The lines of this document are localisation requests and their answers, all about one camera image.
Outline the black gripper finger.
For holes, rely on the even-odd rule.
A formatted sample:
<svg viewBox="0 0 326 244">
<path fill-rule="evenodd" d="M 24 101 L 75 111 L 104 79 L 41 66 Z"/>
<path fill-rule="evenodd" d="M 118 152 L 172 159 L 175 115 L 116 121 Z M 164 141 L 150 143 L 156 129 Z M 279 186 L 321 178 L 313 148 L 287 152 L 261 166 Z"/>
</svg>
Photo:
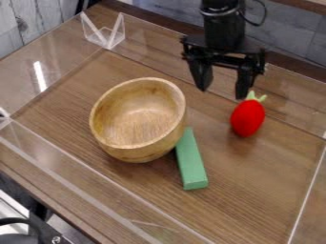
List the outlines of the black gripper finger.
<svg viewBox="0 0 326 244">
<path fill-rule="evenodd" d="M 212 82 L 211 64 L 203 60 L 191 60 L 188 62 L 188 67 L 196 87 L 202 92 L 204 92 Z"/>
<path fill-rule="evenodd" d="M 249 89 L 253 86 L 253 67 L 245 64 L 236 71 L 236 82 L 235 82 L 235 99 L 245 99 L 249 93 Z"/>
</svg>

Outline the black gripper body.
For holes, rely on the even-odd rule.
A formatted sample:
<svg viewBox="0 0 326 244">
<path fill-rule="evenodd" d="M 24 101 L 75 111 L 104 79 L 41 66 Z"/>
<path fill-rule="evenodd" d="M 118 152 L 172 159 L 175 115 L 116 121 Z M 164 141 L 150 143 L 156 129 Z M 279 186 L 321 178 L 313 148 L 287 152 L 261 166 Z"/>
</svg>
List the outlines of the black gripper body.
<svg viewBox="0 0 326 244">
<path fill-rule="evenodd" d="M 245 36 L 246 20 L 242 12 L 227 15 L 203 14 L 203 34 L 184 35 L 182 58 L 203 60 L 214 66 L 238 70 L 253 67 L 253 76 L 265 72 L 265 50 Z"/>
</svg>

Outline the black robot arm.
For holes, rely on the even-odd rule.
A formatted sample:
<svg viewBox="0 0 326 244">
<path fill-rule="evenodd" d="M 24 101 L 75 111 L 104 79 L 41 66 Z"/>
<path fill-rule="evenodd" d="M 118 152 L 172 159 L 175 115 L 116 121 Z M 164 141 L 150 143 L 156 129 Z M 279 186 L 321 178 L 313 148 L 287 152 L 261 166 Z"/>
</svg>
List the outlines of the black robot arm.
<svg viewBox="0 0 326 244">
<path fill-rule="evenodd" d="M 265 74 L 266 51 L 246 37 L 246 24 L 261 26 L 245 15 L 245 0 L 202 0 L 203 34 L 183 35 L 182 59 L 187 61 L 198 89 L 204 92 L 211 85 L 212 67 L 236 70 L 235 99 L 247 97 L 255 79 Z"/>
</svg>

